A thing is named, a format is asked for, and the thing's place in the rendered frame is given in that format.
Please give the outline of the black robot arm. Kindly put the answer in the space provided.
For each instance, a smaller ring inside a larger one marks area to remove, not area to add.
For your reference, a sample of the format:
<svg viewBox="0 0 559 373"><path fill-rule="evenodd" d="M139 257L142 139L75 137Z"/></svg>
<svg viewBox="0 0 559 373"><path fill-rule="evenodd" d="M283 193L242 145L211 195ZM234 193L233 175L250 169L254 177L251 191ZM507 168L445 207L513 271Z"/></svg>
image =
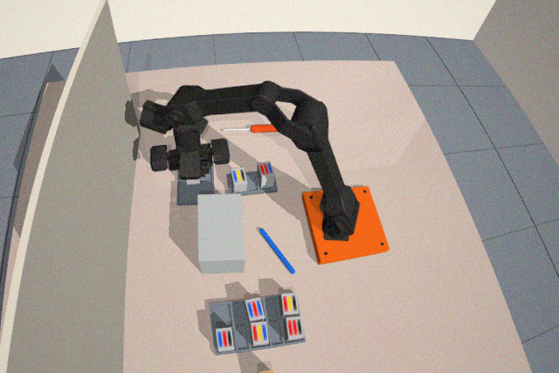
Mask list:
<svg viewBox="0 0 559 373"><path fill-rule="evenodd" d="M296 106L291 120L275 104L292 103ZM180 86L164 105L147 100L142 105L140 125L160 134L173 128L176 142L181 146L195 144L214 114L263 114L275 129L293 141L298 149L307 152L317 175L323 196L324 239L349 241L354 234L360 210L351 187L344 184L328 139L328 110L300 89L281 87L271 81L246 86L229 86L205 90L199 85ZM203 151L178 152L179 177L198 180L209 174L209 160Z"/></svg>

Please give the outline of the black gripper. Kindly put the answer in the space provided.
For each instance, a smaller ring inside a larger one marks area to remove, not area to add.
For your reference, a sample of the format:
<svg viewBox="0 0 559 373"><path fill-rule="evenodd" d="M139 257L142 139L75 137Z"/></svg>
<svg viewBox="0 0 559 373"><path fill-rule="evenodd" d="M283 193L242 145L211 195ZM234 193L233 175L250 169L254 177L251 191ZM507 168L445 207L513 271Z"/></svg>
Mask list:
<svg viewBox="0 0 559 373"><path fill-rule="evenodd" d="M179 170L177 150L178 152L192 152L193 150L199 150L199 147L203 151L204 160L209 160L210 167L213 165L213 162L216 165L227 164L230 161L228 141L225 138L221 138L211 139L210 142L211 147L209 142L201 144L199 137L199 140L195 144L190 146L181 146L175 140L176 149L170 150L169 152L167 152L166 145L153 146L150 149L150 167L154 172L165 171L168 169L168 160L170 171Z"/></svg>

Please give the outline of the orange-handled screwdriver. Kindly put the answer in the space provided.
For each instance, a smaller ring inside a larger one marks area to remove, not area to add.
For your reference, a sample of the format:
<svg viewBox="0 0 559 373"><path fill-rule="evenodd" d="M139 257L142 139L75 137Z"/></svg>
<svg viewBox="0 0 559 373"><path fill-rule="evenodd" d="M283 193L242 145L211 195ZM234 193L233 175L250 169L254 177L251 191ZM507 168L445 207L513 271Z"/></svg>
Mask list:
<svg viewBox="0 0 559 373"><path fill-rule="evenodd" d="M278 132L272 124L269 125L252 125L251 128L225 128L224 131L230 130L251 130L253 133L261 132Z"/></svg>

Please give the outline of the blue rod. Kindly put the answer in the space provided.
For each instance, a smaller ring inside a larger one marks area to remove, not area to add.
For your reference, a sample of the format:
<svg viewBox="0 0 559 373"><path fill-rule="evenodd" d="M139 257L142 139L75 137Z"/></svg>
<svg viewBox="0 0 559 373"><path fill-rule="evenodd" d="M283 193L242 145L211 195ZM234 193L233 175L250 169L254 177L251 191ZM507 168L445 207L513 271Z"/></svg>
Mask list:
<svg viewBox="0 0 559 373"><path fill-rule="evenodd" d="M262 237L266 240L266 242L269 244L269 246L272 247L273 251L278 255L278 257L280 258L280 260L282 261L283 264L285 264L286 268L289 270L290 273L295 273L292 265L287 261L287 259L285 258L285 256L283 255L283 253L280 252L280 250L278 249L278 247L273 243L273 241L268 237L268 235L266 234L266 232L264 231L264 229L259 229L260 234L262 235Z"/></svg>

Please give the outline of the grey tile with red and black stripes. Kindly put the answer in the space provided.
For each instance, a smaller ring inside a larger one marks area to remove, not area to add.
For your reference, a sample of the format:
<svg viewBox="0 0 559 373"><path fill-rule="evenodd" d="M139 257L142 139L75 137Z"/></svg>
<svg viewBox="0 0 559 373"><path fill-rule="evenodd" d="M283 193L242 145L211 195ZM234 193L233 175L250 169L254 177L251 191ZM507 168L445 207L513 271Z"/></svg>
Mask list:
<svg viewBox="0 0 559 373"><path fill-rule="evenodd" d="M299 340L304 337L301 316L288 317L284 321L285 340Z"/></svg>

